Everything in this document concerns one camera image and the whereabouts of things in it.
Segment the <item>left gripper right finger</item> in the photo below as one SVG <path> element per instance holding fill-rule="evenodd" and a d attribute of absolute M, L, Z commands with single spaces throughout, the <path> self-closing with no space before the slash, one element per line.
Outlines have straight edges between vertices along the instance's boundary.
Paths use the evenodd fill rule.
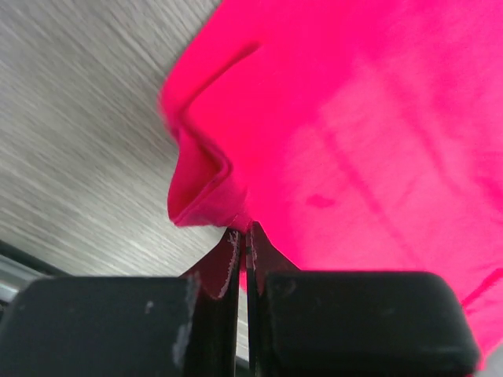
<path fill-rule="evenodd" d="M 470 376 L 480 360 L 448 284 L 416 271 L 302 271 L 259 223 L 245 237 L 257 376 Z"/>

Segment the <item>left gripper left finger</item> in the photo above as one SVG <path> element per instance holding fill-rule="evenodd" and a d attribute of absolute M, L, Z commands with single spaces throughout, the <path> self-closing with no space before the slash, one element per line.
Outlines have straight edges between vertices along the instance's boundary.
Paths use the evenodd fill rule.
<path fill-rule="evenodd" d="M 174 276 L 41 276 L 1 319 L 4 376 L 232 376 L 240 234 Z"/>

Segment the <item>crimson red t-shirt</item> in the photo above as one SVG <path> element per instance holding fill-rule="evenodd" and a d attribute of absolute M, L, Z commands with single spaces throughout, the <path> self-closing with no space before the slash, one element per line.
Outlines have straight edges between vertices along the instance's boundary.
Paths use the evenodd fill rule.
<path fill-rule="evenodd" d="M 502 4 L 224 1 L 160 93 L 178 226 L 307 269 L 421 270 L 502 342 Z"/>

